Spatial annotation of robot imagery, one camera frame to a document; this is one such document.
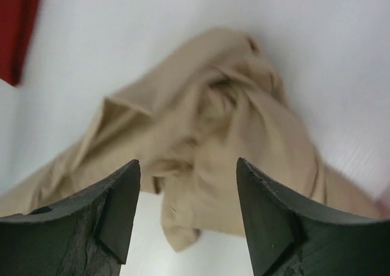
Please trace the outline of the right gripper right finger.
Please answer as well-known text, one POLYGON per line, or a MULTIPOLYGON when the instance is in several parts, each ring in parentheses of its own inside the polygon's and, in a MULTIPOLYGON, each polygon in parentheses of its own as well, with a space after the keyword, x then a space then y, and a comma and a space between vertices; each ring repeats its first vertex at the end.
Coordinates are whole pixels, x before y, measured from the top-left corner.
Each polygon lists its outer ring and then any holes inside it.
POLYGON ((243 158, 237 187, 255 276, 389 274, 387 219, 317 203, 243 158))

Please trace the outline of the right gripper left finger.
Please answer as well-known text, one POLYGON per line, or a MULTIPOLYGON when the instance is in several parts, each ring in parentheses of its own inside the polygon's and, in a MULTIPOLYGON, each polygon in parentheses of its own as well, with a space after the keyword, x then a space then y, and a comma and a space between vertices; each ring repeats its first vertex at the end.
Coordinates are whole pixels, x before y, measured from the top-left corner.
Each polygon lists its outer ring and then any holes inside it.
POLYGON ((140 163, 30 213, 1 218, 1 275, 119 275, 140 193, 140 163))

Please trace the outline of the beige t-shirt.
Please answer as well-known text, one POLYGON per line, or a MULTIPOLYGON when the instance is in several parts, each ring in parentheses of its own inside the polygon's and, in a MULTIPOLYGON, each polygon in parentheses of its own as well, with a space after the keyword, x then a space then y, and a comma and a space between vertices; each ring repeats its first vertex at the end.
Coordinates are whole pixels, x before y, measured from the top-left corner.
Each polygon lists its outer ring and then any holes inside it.
POLYGON ((222 28, 192 38, 106 97, 78 142, 1 197, 1 215, 49 205, 137 159, 141 190, 163 194, 163 233, 181 251, 201 230, 244 234, 236 185, 241 157, 319 203, 381 215, 323 163, 289 109, 282 78, 253 39, 222 28))

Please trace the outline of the folded red t-shirt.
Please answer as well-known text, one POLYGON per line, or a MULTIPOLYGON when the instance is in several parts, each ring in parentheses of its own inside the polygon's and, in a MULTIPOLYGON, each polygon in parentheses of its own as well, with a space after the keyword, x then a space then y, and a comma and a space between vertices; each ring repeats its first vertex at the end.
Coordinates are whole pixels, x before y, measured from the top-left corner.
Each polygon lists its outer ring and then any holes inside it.
POLYGON ((34 31, 40 0, 1 0, 1 79, 16 87, 34 31))

